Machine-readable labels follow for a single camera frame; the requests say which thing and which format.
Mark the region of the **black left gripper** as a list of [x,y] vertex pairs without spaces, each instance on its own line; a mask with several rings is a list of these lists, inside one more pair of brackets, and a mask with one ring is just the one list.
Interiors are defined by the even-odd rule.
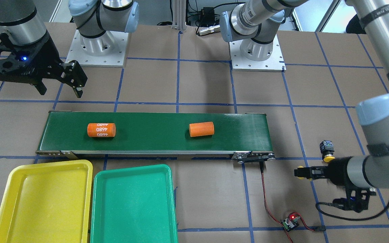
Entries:
[[294,170],[294,176],[300,179],[329,179],[336,186],[345,186],[347,164],[350,157],[340,157],[331,160],[328,166],[299,166]]

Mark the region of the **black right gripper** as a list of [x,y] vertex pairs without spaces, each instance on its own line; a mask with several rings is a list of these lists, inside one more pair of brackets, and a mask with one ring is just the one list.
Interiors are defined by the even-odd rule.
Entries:
[[47,88],[42,80],[55,79],[82,97],[87,75],[77,60],[63,63],[48,31],[24,46],[12,43],[7,33],[1,33],[0,40],[0,81],[33,85],[44,96]]

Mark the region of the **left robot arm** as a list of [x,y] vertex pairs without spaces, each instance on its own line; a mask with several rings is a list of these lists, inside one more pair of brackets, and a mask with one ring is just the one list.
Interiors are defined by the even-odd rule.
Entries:
[[[247,0],[220,17],[222,38],[252,41],[271,46],[285,9],[304,4],[304,0]],[[389,81],[389,0],[347,0],[368,35]],[[359,188],[389,189],[389,93],[370,98],[356,106],[359,124],[367,141],[369,155],[345,161],[344,175]]]

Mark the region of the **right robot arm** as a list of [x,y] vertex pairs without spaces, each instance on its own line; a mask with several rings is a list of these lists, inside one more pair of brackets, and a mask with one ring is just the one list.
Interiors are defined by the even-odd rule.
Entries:
[[87,76],[81,64],[121,54],[114,32],[133,33],[139,4],[132,0],[70,0],[82,57],[62,61],[32,0],[0,0],[0,81],[34,86],[41,95],[43,79],[55,79],[82,97]]

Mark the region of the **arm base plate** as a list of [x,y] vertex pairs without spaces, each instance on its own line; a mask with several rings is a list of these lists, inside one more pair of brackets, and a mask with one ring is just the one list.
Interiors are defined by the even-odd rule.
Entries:
[[100,37],[86,38],[76,30],[66,63],[76,60],[82,67],[123,68],[129,37],[129,33],[107,31]]
[[229,51],[234,71],[284,72],[287,70],[277,35],[273,42],[265,45],[251,39],[230,42]]

